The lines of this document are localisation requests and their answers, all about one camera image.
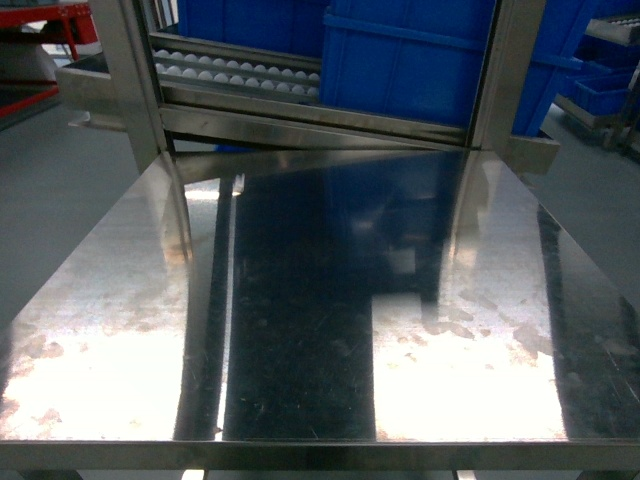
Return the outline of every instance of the stainless steel tabletop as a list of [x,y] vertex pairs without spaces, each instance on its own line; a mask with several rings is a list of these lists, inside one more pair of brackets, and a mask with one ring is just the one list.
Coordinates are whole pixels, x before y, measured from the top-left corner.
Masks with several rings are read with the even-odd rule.
[[640,468],[637,314],[495,154],[179,165],[3,326],[5,468]]

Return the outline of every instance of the smudge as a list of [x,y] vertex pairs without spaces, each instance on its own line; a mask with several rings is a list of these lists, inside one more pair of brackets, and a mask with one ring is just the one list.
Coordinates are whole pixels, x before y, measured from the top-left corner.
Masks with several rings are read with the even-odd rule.
[[440,335],[444,332],[451,332],[454,335],[462,338],[469,338],[471,340],[476,338],[471,330],[453,322],[438,322],[427,324],[424,326],[424,329],[431,335]]
[[538,352],[553,355],[551,340],[540,335],[534,327],[523,325],[517,328],[513,332],[513,338],[520,342],[534,358],[538,358]]
[[47,425],[49,423],[60,423],[62,422],[62,418],[60,418],[60,413],[55,408],[50,408],[45,412],[45,414],[40,417],[34,419],[38,422],[38,425]]
[[64,347],[57,342],[51,342],[42,350],[42,358],[58,358],[64,355]]
[[459,296],[460,298],[467,300],[468,302],[476,303],[479,306],[486,308],[487,310],[498,309],[498,306],[495,303],[493,303],[491,300],[489,300],[487,297],[485,297],[484,295],[480,295],[476,292],[473,292],[468,288],[465,288],[463,291],[461,291]]
[[500,320],[502,320],[504,323],[506,323],[507,325],[510,325],[512,327],[516,327],[518,326],[518,322],[515,321],[513,318],[511,318],[509,315],[507,315],[506,313],[499,313],[498,316],[500,317]]
[[31,358],[40,358],[42,355],[42,349],[47,343],[47,337],[45,335],[38,335],[31,339],[31,341],[25,346],[25,353]]
[[413,339],[413,341],[415,343],[417,343],[418,345],[420,345],[421,347],[426,347],[427,345],[429,345],[429,342],[427,342],[424,338],[422,338],[420,335],[416,335],[415,333],[413,335],[411,335],[411,338]]
[[629,357],[631,355],[638,354],[637,348],[631,345],[621,343],[620,341],[614,338],[608,338],[607,340],[602,342],[602,347],[609,353],[612,353],[614,355],[620,355],[623,357]]

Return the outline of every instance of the metal frame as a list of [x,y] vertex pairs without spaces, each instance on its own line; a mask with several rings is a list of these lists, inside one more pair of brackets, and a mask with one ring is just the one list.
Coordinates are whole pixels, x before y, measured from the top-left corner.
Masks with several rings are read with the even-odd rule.
[[[175,128],[179,133],[196,137],[243,141],[271,148],[397,148],[402,145],[434,149],[467,146],[504,151],[511,138],[545,0],[497,0],[473,122],[466,133],[461,129],[381,115],[307,107],[277,99],[270,103],[237,95],[225,96],[220,92],[207,93],[197,88],[165,86],[164,81],[161,89],[149,48],[144,8],[139,1],[91,0],[91,5],[102,35],[122,123],[131,136],[142,171],[155,158],[154,153],[170,147],[161,130]],[[182,42],[162,34],[154,39],[156,42],[157,38],[160,42],[173,41],[175,45]],[[189,48],[197,43],[184,42]],[[255,54],[266,52],[255,51]],[[303,60],[298,57],[292,61]],[[177,103],[196,108],[177,108]],[[233,129],[229,127],[231,121],[235,125]],[[190,124],[188,132],[185,123]],[[243,132],[242,138],[234,133],[239,131]],[[268,134],[260,135],[256,131]],[[319,131],[324,137],[321,141],[317,140]],[[391,141],[381,141],[380,137],[385,136]]]

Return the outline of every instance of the stainless steel leg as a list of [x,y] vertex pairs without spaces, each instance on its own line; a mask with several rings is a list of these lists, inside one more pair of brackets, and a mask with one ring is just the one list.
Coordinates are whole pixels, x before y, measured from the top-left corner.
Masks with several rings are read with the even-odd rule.
[[162,93],[142,6],[128,0],[91,0],[90,5],[121,116],[142,172],[158,154],[173,150],[158,111]]
[[467,146],[504,152],[546,0],[498,0]]

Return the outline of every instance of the blue bin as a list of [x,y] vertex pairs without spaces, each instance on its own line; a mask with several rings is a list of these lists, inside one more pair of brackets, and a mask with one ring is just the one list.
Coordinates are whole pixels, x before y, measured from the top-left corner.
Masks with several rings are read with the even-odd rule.
[[186,37],[311,57],[322,56],[329,0],[178,0]]
[[572,57],[600,0],[547,0],[536,54]]
[[[320,84],[325,105],[466,128],[484,42],[325,16]],[[580,62],[534,55],[514,133],[536,135],[567,73]]]
[[484,42],[494,6],[495,0],[332,0],[331,14]]
[[593,17],[615,17],[640,12],[640,0],[601,0]]
[[631,76],[632,73],[627,73],[581,80],[576,85],[574,102],[593,115],[620,113]]

